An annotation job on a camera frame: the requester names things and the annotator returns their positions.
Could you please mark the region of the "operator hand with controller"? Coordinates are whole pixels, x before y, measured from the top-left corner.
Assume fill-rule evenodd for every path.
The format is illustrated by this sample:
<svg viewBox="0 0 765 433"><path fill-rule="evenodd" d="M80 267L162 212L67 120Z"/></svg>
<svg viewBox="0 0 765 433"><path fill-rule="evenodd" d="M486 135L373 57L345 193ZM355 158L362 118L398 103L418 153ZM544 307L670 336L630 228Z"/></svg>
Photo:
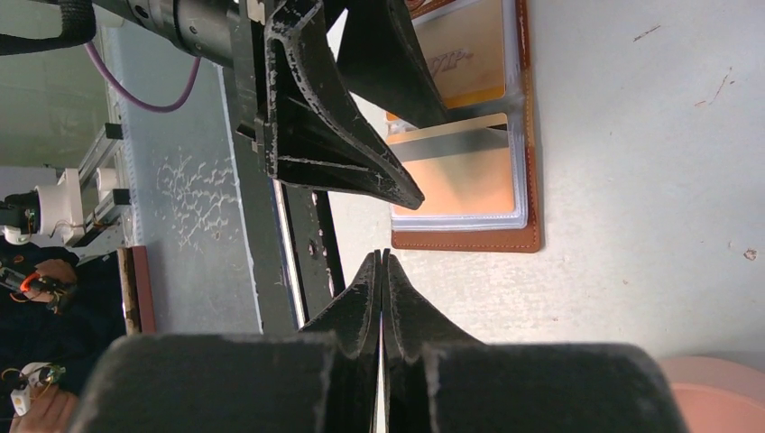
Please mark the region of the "operator hand with controller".
<svg viewBox="0 0 765 433"><path fill-rule="evenodd" d="M63 314L79 292L76 283L66 283L52 277L41 276L35 267L21 256L1 259L1 286L11 292L11 299L19 302L32 301L27 294L48 294L51 299L46 308L54 314Z"/></svg>

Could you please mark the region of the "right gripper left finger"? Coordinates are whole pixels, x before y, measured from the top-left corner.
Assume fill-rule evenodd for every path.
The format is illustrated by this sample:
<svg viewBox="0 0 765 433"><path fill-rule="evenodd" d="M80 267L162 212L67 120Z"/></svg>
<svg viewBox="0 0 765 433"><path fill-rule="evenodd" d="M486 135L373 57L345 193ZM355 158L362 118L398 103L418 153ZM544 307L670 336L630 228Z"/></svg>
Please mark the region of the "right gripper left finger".
<svg viewBox="0 0 765 433"><path fill-rule="evenodd" d="M115 341L72 432L371 432L380 251L300 331L136 335Z"/></svg>

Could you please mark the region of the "brown leather card holder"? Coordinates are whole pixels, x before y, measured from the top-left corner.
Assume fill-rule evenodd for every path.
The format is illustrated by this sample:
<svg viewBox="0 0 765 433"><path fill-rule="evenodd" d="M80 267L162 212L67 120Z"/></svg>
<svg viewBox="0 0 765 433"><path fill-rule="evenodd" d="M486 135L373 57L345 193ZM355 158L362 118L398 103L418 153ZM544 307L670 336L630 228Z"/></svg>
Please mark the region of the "brown leather card holder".
<svg viewBox="0 0 765 433"><path fill-rule="evenodd" d="M517 216L462 216L448 218L400 219L391 212L392 245L402 250L481 253L536 253L542 246L538 175L536 165L534 86L531 68L529 8L516 3L512 29L514 53L508 59L509 82L506 96L488 103L448 109L452 123L484 115L504 113L519 169L517 189L521 212ZM395 115L386 117L389 135L415 127Z"/></svg>

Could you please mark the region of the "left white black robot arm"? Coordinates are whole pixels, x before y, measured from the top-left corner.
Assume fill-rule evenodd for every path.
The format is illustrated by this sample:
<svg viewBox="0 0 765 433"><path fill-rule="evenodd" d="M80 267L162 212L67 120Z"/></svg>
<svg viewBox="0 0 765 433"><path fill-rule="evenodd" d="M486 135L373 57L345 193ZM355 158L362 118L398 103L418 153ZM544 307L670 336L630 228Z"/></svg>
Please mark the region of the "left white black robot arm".
<svg viewBox="0 0 765 433"><path fill-rule="evenodd" d="M236 131L274 180L416 209L424 194L357 98L417 127L446 122L403 1L104 1L235 77Z"/></svg>

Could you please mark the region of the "second operator hand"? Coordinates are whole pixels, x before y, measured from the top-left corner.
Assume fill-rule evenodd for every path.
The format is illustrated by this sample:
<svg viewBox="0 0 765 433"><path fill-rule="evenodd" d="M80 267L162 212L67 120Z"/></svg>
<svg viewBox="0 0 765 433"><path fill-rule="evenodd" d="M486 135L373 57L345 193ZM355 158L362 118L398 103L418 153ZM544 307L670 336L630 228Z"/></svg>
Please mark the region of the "second operator hand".
<svg viewBox="0 0 765 433"><path fill-rule="evenodd" d="M67 432L79 398L58 385L65 369L38 362L27 364L21 370L12 369L11 373L15 373L9 397L14 416L9 432Z"/></svg>

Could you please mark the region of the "pink oval tray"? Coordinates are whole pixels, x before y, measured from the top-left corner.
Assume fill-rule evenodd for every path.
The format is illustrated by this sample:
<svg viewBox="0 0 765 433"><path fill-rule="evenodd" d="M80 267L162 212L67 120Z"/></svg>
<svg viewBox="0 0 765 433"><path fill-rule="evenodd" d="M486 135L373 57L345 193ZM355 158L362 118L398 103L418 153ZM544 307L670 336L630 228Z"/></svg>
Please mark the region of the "pink oval tray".
<svg viewBox="0 0 765 433"><path fill-rule="evenodd" d="M706 356L659 365L691 432L764 431L764 372Z"/></svg>

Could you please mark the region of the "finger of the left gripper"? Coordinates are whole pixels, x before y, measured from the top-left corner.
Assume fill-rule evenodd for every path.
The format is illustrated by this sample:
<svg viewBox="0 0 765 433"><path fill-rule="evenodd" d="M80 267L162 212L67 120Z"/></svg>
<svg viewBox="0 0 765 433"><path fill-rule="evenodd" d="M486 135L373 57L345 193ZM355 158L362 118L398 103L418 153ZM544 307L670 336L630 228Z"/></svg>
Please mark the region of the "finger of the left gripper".
<svg viewBox="0 0 765 433"><path fill-rule="evenodd" d="M424 193L343 84L320 1L281 1L264 28L267 173L411 209Z"/></svg>
<svg viewBox="0 0 765 433"><path fill-rule="evenodd" d="M354 94L425 128L448 120L404 1L348 3L337 66Z"/></svg>

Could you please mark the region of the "gold VIP card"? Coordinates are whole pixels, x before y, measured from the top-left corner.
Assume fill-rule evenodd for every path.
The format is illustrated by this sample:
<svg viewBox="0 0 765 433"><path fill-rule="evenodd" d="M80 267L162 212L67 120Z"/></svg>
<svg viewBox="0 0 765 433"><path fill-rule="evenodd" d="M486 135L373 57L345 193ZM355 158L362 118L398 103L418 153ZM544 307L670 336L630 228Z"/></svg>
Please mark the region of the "gold VIP card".
<svg viewBox="0 0 765 433"><path fill-rule="evenodd" d="M506 96L514 1L407 1L430 76L448 109Z"/></svg>
<svg viewBox="0 0 765 433"><path fill-rule="evenodd" d="M394 206L393 215L519 215L519 169L508 125L508 116L498 113L389 135L386 143L425 196L416 209Z"/></svg>

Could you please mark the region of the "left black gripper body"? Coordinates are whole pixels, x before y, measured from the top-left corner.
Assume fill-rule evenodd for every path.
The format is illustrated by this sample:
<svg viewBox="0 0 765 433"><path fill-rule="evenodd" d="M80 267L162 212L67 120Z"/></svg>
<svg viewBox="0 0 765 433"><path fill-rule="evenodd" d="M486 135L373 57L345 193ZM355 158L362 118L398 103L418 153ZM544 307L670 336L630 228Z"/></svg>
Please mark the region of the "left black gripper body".
<svg viewBox="0 0 765 433"><path fill-rule="evenodd" d="M232 25L235 130L255 142L265 156L281 154L287 120L283 56L272 39L272 15L280 1L240 1Z"/></svg>

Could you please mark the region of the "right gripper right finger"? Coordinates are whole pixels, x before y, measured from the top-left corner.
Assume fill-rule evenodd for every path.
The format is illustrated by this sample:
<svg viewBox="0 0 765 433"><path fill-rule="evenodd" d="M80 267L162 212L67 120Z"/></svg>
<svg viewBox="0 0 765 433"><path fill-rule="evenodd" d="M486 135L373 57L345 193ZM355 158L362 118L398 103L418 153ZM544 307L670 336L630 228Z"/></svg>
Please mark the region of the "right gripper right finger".
<svg viewBox="0 0 765 433"><path fill-rule="evenodd" d="M658 364L634 345L486 344L382 255L392 432L684 432Z"/></svg>

